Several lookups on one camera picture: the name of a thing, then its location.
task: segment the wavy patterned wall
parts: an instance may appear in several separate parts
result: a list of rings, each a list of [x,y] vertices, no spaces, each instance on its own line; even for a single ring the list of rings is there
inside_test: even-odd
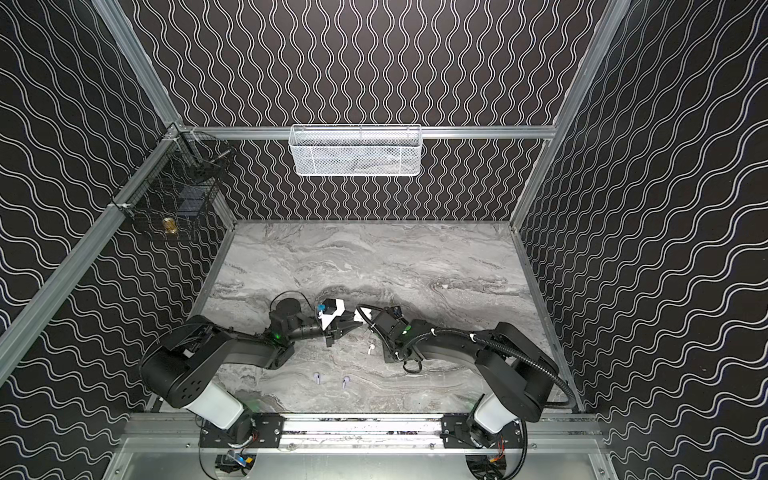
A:
[[[225,180],[246,220],[509,220],[541,140],[425,141],[416,177],[300,177],[288,143],[246,141]]]
[[[0,2],[0,333],[164,132],[88,0]]]
[[[184,122],[551,124],[605,0],[121,0]]]
[[[621,477],[768,475],[768,3],[636,1],[521,234]]]
[[[149,391],[137,364],[180,325],[223,239],[152,243],[126,222],[0,388],[0,478],[100,479]]]

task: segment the metal basket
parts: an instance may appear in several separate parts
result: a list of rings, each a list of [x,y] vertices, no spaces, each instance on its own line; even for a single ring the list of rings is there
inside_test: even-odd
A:
[[[207,224],[234,148],[197,132],[182,133],[127,205],[134,229],[153,240],[193,240]]]
[[[422,169],[422,127],[417,124],[296,124],[288,146],[298,175],[414,177]]]

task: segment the white mesh basket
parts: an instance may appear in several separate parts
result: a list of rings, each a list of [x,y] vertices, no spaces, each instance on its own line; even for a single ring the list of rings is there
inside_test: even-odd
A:
[[[413,177],[422,169],[421,125],[293,125],[299,175]]]

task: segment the marble tabletop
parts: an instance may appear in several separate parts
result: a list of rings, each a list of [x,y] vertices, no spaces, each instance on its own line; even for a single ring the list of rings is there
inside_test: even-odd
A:
[[[400,305],[406,318],[461,329],[506,321],[550,352],[506,224],[242,223],[203,314],[260,333],[272,298],[293,289],[313,303]],[[223,365],[217,381],[252,409],[277,412],[467,412],[489,392],[450,362],[425,361],[419,374],[385,364],[364,326],[330,348],[297,343],[279,370]]]

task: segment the gold cylinder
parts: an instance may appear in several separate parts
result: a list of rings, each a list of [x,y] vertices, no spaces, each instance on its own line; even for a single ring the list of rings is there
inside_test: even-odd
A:
[[[165,233],[169,233],[171,235],[179,233],[179,227],[176,225],[176,220],[171,217],[165,217],[163,219],[163,227],[165,228]]]

